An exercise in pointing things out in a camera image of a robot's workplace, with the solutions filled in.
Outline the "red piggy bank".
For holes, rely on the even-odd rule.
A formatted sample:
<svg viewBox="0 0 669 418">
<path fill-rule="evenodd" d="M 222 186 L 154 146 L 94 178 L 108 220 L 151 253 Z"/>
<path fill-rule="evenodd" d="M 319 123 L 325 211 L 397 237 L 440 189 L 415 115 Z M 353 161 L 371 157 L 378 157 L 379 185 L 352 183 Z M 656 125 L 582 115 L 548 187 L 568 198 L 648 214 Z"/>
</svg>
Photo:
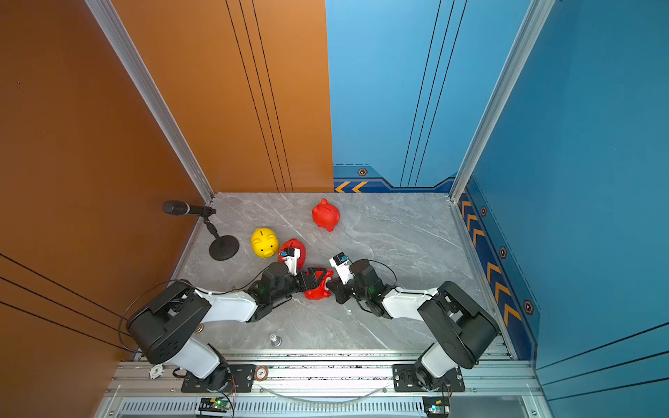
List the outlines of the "red piggy bank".
<svg viewBox="0 0 669 418">
<path fill-rule="evenodd" d="M 329 279 L 332 279 L 334 276 L 334 272 L 332 270 L 328 271 L 327 278 L 325 278 L 320 285 L 321 289 L 321 296 L 320 297 L 306 297 L 310 301 L 320 301 L 323 299 L 327 299 L 331 296 L 331 292 L 327 288 L 327 282 Z"/>
<path fill-rule="evenodd" d="M 337 207 L 330 204 L 326 198 L 323 198 L 312 209 L 312 219 L 319 228 L 332 233 L 341 219 L 341 214 Z"/>
<path fill-rule="evenodd" d="M 302 270 L 304 267 L 304 264 L 306 262 L 306 256 L 307 256 L 307 250 L 305 245 L 297 240 L 297 239 L 291 239 L 282 244 L 280 247 L 280 251 L 278 253 L 278 261 L 283 261 L 283 256 L 282 252 L 284 252 L 288 248 L 293 248 L 293 249 L 299 249 L 300 250 L 300 257 L 297 261 L 297 267 L 299 270 Z"/>
</svg>

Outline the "yellow piggy bank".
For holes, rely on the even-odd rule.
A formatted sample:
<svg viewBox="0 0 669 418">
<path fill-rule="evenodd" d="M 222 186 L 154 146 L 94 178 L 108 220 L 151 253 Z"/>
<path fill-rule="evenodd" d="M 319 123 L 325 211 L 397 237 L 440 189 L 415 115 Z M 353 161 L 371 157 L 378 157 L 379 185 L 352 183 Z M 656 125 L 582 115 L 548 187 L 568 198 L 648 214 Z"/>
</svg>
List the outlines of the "yellow piggy bank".
<svg viewBox="0 0 669 418">
<path fill-rule="evenodd" d="M 259 258 L 266 259 L 277 254 L 280 242 L 272 229 L 261 227 L 256 229 L 251 236 L 251 247 Z"/>
</svg>

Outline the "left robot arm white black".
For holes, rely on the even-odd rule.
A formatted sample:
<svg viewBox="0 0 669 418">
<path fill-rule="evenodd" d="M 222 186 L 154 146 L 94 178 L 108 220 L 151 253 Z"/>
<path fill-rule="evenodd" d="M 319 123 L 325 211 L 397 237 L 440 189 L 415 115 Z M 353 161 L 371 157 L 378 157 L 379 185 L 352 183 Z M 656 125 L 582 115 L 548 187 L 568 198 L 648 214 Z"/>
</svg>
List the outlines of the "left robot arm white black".
<svg viewBox="0 0 669 418">
<path fill-rule="evenodd" d="M 226 392 L 232 371 L 224 356 L 193 337 L 210 322 L 257 322 L 295 294 L 322 287 L 333 275 L 327 268 L 293 273 L 275 261 L 244 289 L 213 292 L 178 280 L 138 310 L 126 329 L 153 365 L 171 363 L 203 384 L 207 391 Z"/>
</svg>

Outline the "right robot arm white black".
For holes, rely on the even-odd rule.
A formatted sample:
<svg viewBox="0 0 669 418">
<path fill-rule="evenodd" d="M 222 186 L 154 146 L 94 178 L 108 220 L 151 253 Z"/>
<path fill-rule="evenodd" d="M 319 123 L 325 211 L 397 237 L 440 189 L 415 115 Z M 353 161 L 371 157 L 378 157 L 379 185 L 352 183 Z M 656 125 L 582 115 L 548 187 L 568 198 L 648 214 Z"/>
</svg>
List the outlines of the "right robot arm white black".
<svg viewBox="0 0 669 418">
<path fill-rule="evenodd" d="M 383 283 L 368 259 L 353 262 L 339 253 L 329 262 L 338 277 L 327 288 L 339 304 L 354 299 L 376 317 L 418 320 L 430 330 L 434 342 L 409 369 L 411 388 L 463 391 L 461 370 L 473 369 L 501 334 L 493 317 L 452 281 L 410 290 Z"/>
</svg>

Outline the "right circuit board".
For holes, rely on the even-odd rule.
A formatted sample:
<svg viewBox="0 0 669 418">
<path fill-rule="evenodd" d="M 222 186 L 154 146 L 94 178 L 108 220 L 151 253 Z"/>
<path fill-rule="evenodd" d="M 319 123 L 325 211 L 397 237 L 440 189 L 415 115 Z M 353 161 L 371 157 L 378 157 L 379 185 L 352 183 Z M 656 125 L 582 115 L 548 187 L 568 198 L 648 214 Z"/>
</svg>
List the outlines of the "right circuit board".
<svg viewBox="0 0 669 418">
<path fill-rule="evenodd" d="M 427 418 L 448 418 L 451 404 L 446 398 L 423 397 L 423 410 Z"/>
</svg>

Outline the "circuit board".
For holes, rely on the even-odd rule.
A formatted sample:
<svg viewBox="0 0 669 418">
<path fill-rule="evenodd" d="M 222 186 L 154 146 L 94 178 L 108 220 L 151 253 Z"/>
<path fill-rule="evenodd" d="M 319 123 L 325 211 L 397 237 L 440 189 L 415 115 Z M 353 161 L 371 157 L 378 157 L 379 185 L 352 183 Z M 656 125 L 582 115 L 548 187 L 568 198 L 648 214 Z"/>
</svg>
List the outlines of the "circuit board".
<svg viewBox="0 0 669 418">
<path fill-rule="evenodd" d="M 448 418 L 451 404 L 446 398 L 423 397 L 423 410 L 427 418 Z"/>
<path fill-rule="evenodd" d="M 197 414 L 204 417 L 233 417 L 233 407 L 225 397 L 202 397 Z"/>
</svg>

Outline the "left circuit board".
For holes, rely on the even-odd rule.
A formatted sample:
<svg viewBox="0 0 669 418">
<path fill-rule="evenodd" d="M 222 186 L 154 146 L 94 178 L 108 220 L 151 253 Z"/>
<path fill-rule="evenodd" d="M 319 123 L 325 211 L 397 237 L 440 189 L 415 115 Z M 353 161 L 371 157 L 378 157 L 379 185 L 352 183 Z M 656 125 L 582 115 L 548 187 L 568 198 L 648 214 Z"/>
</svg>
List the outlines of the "left circuit board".
<svg viewBox="0 0 669 418">
<path fill-rule="evenodd" d="M 225 397 L 202 397 L 197 414 L 204 417 L 233 417 L 233 407 Z"/>
</svg>

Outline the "white gear disc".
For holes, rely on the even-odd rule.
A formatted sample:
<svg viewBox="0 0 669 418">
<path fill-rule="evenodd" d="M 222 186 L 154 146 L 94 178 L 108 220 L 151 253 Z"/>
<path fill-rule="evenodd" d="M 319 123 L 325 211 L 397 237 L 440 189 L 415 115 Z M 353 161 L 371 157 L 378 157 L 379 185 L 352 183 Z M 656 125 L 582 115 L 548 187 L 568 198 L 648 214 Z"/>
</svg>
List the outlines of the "white gear disc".
<svg viewBox="0 0 669 418">
<path fill-rule="evenodd" d="M 149 379 L 156 380 L 159 379 L 164 374 L 164 366 L 162 364 L 153 365 L 149 370 Z"/>
</svg>

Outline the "silver metal post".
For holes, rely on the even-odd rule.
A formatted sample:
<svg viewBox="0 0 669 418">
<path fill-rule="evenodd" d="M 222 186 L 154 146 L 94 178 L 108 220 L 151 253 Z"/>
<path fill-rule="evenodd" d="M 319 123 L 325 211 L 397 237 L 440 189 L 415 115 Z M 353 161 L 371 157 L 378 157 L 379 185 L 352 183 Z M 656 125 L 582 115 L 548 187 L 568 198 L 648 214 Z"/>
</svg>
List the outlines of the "silver metal post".
<svg viewBox="0 0 669 418">
<path fill-rule="evenodd" d="M 271 334 L 269 336 L 271 346 L 274 348 L 279 347 L 282 344 L 282 338 L 278 336 L 277 334 Z"/>
</svg>

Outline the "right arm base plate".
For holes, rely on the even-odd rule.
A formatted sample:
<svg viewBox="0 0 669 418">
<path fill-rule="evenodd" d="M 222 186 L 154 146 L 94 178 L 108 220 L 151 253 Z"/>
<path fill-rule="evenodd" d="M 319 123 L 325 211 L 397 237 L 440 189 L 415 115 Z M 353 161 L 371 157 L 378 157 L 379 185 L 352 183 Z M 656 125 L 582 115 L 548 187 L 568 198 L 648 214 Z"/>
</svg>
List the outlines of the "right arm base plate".
<svg viewBox="0 0 669 418">
<path fill-rule="evenodd" d="M 465 392 L 465 384 L 460 367 L 454 367 L 441 377 L 435 377 L 424 367 L 416 364 L 394 364 L 393 383 L 395 392 Z"/>
</svg>

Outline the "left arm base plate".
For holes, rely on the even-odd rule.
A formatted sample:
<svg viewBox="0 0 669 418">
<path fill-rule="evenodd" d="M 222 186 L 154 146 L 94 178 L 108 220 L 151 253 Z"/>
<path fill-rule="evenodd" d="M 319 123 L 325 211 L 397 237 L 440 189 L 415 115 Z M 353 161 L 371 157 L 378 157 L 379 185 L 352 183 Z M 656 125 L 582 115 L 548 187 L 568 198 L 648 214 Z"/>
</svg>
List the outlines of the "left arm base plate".
<svg viewBox="0 0 669 418">
<path fill-rule="evenodd" d="M 182 393 L 250 393 L 254 385 L 256 367 L 253 364 L 219 366 L 206 378 L 186 372 L 180 391 Z"/>
</svg>

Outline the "left aluminium corner post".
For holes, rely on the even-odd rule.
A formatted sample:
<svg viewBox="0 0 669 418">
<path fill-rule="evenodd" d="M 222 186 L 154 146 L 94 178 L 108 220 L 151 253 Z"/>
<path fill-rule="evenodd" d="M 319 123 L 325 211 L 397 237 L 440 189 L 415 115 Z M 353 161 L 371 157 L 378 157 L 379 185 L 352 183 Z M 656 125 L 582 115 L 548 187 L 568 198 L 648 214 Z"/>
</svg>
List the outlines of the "left aluminium corner post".
<svg viewBox="0 0 669 418">
<path fill-rule="evenodd" d="M 86 0 L 85 3 L 200 196 L 205 202 L 211 202 L 214 190 L 113 3 L 108 0 Z"/>
</svg>

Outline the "aluminium corner post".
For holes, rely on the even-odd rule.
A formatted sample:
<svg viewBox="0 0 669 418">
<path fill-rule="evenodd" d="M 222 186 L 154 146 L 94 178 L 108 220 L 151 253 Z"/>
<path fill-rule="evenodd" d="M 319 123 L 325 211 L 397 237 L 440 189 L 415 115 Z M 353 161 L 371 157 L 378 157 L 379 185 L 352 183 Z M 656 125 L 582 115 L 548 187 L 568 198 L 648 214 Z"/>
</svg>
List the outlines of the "aluminium corner post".
<svg viewBox="0 0 669 418">
<path fill-rule="evenodd" d="M 460 200 L 554 5 L 555 0 L 531 1 L 449 192 L 453 204 Z"/>
<path fill-rule="evenodd" d="M 86 0 L 85 3 L 200 196 L 205 202 L 211 202 L 214 190 L 113 3 L 108 0 Z"/>
</svg>

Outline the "right aluminium corner post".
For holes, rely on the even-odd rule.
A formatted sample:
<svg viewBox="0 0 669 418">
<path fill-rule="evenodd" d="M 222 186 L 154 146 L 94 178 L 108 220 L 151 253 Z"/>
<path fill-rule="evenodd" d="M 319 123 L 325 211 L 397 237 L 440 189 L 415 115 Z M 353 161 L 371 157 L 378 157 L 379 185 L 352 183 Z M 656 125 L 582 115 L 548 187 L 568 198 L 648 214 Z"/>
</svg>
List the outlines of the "right aluminium corner post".
<svg viewBox="0 0 669 418">
<path fill-rule="evenodd" d="M 554 5 L 555 0 L 531 1 L 449 192 L 453 204 L 460 200 Z"/>
</svg>

